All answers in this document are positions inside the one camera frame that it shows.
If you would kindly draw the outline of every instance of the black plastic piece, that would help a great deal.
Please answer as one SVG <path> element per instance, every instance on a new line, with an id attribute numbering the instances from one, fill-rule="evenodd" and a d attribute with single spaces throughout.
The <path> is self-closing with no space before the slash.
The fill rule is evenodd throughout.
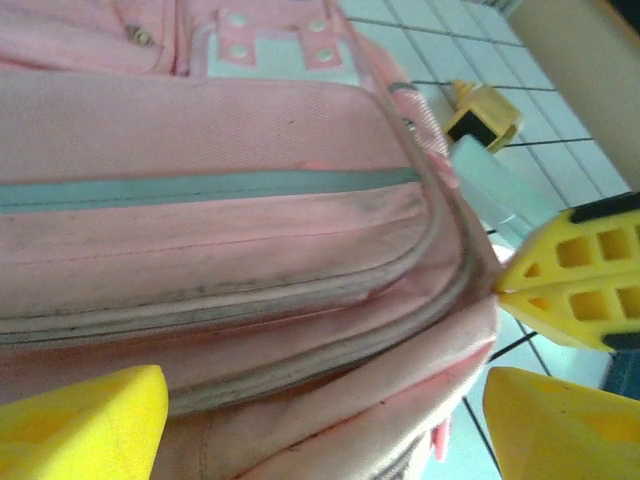
<path id="1" fill-rule="evenodd" d="M 454 142 L 465 135 L 473 135 L 482 145 L 488 147 L 498 136 L 480 120 L 473 111 L 465 113 L 447 132 Z"/>
<path id="2" fill-rule="evenodd" d="M 620 215 L 633 210 L 640 210 L 640 192 L 623 193 L 615 197 L 580 205 L 574 209 L 569 220 L 571 223 L 583 223 L 610 215 Z"/>
<path id="3" fill-rule="evenodd" d="M 602 389 L 640 400 L 640 352 L 616 353 Z"/>
<path id="4" fill-rule="evenodd" d="M 640 8 L 638 0 L 609 0 L 618 13 L 640 35 Z"/>
<path id="5" fill-rule="evenodd" d="M 640 332 L 609 333 L 602 342 L 614 350 L 640 350 Z"/>

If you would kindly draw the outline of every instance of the tile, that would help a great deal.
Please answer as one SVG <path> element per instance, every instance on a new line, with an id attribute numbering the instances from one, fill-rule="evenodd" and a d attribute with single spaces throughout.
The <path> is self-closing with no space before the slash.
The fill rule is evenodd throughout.
<path id="1" fill-rule="evenodd" d="M 496 257 L 498 257 L 498 260 L 503 265 L 506 264 L 515 253 L 513 246 L 502 238 L 499 233 L 489 235 L 489 242 L 491 242 L 491 246 L 493 247 L 493 253 L 496 254 Z"/>
<path id="2" fill-rule="evenodd" d="M 424 94 L 427 99 L 427 104 L 433 114 L 438 120 L 440 126 L 444 126 L 449 123 L 449 120 L 453 118 L 453 107 L 447 100 L 447 97 L 442 93 L 442 89 L 439 85 L 418 85 L 418 89 Z"/>
<path id="3" fill-rule="evenodd" d="M 507 19 L 495 8 L 473 2 L 464 2 L 464 6 L 491 40 L 516 45 L 522 43 Z"/>
<path id="4" fill-rule="evenodd" d="M 453 90 L 453 85 L 451 85 L 450 83 L 446 83 L 444 85 L 440 85 L 440 88 L 442 89 L 442 93 L 444 94 L 444 96 L 447 97 L 447 99 L 449 100 L 449 103 L 451 105 L 455 105 L 457 95 L 456 95 L 456 92 Z"/>
<path id="5" fill-rule="evenodd" d="M 544 114 L 531 100 L 529 92 L 513 89 L 498 90 L 522 113 L 523 126 L 520 137 L 525 142 L 548 142 L 560 139 Z"/>
<path id="6" fill-rule="evenodd" d="M 451 37 L 426 32 L 409 32 L 441 82 L 456 78 L 479 82 L 480 79 Z"/>
<path id="7" fill-rule="evenodd" d="M 611 360 L 607 352 L 563 347 L 542 335 L 531 341 L 554 377 L 585 387 L 601 387 Z"/>
<path id="8" fill-rule="evenodd" d="M 338 0 L 348 17 L 396 23 L 384 0 Z"/>
<path id="9" fill-rule="evenodd" d="M 486 34 L 478 27 L 463 2 L 458 0 L 427 0 L 431 4 L 447 30 L 457 35 L 475 38 L 486 38 Z"/>
<path id="10" fill-rule="evenodd" d="M 476 429 L 464 404 L 460 404 L 451 418 L 451 443 L 445 462 L 437 462 L 431 455 L 422 473 L 424 480 L 500 480 L 489 451 Z"/>
<path id="11" fill-rule="evenodd" d="M 575 159 L 582 164 L 591 180 L 605 197 L 628 192 L 629 185 L 613 166 L 611 160 L 593 140 L 567 143 Z"/>
<path id="12" fill-rule="evenodd" d="M 434 80 L 402 29 L 362 22 L 353 22 L 353 26 L 386 48 L 413 80 Z"/>
<path id="13" fill-rule="evenodd" d="M 475 70 L 483 82 L 507 87 L 521 86 L 494 45 L 465 38 L 459 38 L 457 41 L 462 51 L 467 54 L 467 59 L 475 65 Z"/>
<path id="14" fill-rule="evenodd" d="M 521 368 L 522 370 L 528 370 L 530 372 L 545 375 L 544 369 L 538 361 L 538 358 L 533 353 L 533 349 L 529 345 L 529 342 L 525 342 L 517 346 L 485 367 L 475 385 L 467 395 L 467 400 L 480 423 L 480 428 L 485 432 L 487 438 L 490 438 L 490 435 L 482 410 L 482 395 L 484 394 L 484 386 L 487 383 L 487 375 L 489 373 L 489 368 L 491 367 L 516 367 Z"/>
<path id="15" fill-rule="evenodd" d="M 565 144 L 534 145 L 531 151 L 570 207 L 602 198 Z"/>
<path id="16" fill-rule="evenodd" d="M 529 92 L 533 101 L 555 127 L 560 138 L 588 138 L 591 134 L 558 92 Z"/>
<path id="17" fill-rule="evenodd" d="M 522 85 L 530 88 L 555 88 L 526 48 L 509 45 L 496 45 L 496 48 Z"/>
<path id="18" fill-rule="evenodd" d="M 446 32 L 446 28 L 424 0 L 387 0 L 407 27 Z"/>
<path id="19" fill-rule="evenodd" d="M 494 157 L 506 168 L 524 179 L 540 192 L 551 204 L 560 210 L 567 208 L 567 204 L 549 181 L 544 171 L 538 165 L 536 158 L 531 155 L 528 147 L 507 147 L 494 154 Z"/>

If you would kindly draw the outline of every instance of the pink fabric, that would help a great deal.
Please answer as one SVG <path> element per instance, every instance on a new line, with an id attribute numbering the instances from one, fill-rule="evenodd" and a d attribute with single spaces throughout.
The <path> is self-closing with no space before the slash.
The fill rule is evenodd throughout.
<path id="1" fill-rule="evenodd" d="M 232 13 L 251 23 L 232 28 Z M 311 31 L 319 20 L 330 28 Z M 362 88 L 176 78 L 198 64 L 202 26 L 223 53 L 295 32 L 310 68 L 339 38 Z M 0 345 L 0 403 L 153 363 L 173 417 L 153 478 L 391 478 L 417 468 L 412 453 L 443 459 L 495 340 L 499 264 L 424 97 L 387 93 L 407 81 L 330 1 L 0 0 L 0 184 L 298 168 L 422 179 L 0 215 L 0 334 L 27 342 Z"/>

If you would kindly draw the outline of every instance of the stitching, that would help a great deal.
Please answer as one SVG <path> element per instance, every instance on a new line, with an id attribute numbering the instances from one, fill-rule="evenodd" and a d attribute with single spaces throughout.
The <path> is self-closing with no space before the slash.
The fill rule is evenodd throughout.
<path id="1" fill-rule="evenodd" d="M 375 224 L 371 224 L 369 226 L 366 227 L 358 227 L 358 228 L 351 228 L 351 229 L 344 229 L 344 230 L 340 230 L 340 231 L 335 231 L 335 232 L 324 232 L 324 233 L 314 233 L 314 234 L 308 234 L 308 235 L 286 235 L 286 236 L 282 236 L 282 235 L 278 235 L 278 236 L 273 236 L 273 237 L 261 237 L 261 238 L 252 238 L 250 240 L 232 240 L 232 241 L 228 241 L 228 242 L 216 242 L 216 243 L 204 243 L 204 244 L 195 244 L 195 245 L 182 245 L 179 247 L 169 247 L 169 248 L 160 248 L 157 250 L 140 250 L 137 252 L 125 252 L 125 253 L 110 253 L 110 254 L 105 254 L 105 255 L 93 255 L 90 257 L 77 257 L 77 258 L 61 258 L 61 259 L 53 259 L 53 260 L 41 260 L 41 261 L 33 261 L 33 262 L 16 262 L 16 263 L 1 263 L 0 265 L 40 265 L 40 264 L 51 264 L 51 263 L 64 263 L 64 262 L 78 262 L 78 261 L 86 261 L 86 260 L 96 260 L 96 259 L 102 259 L 102 258 L 111 258 L 111 257 L 127 257 L 127 256 L 132 256 L 132 255 L 145 255 L 145 254 L 150 254 L 150 253 L 161 253 L 161 252 L 171 252 L 171 251 L 176 251 L 176 250 L 185 250 L 185 249 L 189 249 L 189 248 L 206 248 L 206 247 L 213 247 L 216 245 L 235 245 L 235 244 L 239 244 L 239 243 L 248 243 L 248 242 L 261 242 L 264 240 L 274 240 L 277 238 L 307 238 L 307 237 L 321 237 L 324 235 L 334 235 L 334 234 L 341 234 L 341 233 L 349 233 L 349 232 L 355 232 L 358 230 L 366 230 L 369 228 L 375 228 L 375 227 L 379 227 L 381 225 L 387 225 L 387 224 L 392 224 L 395 222 L 400 222 L 403 220 L 408 220 L 410 218 L 413 217 L 417 217 L 420 215 L 425 215 L 425 212 L 420 212 L 417 214 L 411 214 L 411 215 L 407 215 L 407 216 L 402 216 L 402 217 L 398 217 L 394 220 L 391 221 L 383 221 L 380 223 L 375 223 Z"/>

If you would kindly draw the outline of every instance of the yellow plastic piece with square holes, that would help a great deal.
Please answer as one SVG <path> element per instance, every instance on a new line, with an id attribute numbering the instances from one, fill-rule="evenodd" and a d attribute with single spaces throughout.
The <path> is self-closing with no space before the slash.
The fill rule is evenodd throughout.
<path id="1" fill-rule="evenodd" d="M 496 284 L 500 305 L 563 345 L 640 348 L 639 200 L 608 199 L 626 210 L 576 222 L 576 212 L 598 208 L 578 207 L 535 231 Z"/>
<path id="2" fill-rule="evenodd" d="M 146 480 L 168 405 L 152 365 L 0 406 L 0 478 Z"/>
<path id="3" fill-rule="evenodd" d="M 504 480 L 637 480 L 640 402 L 511 367 L 484 413 Z"/>

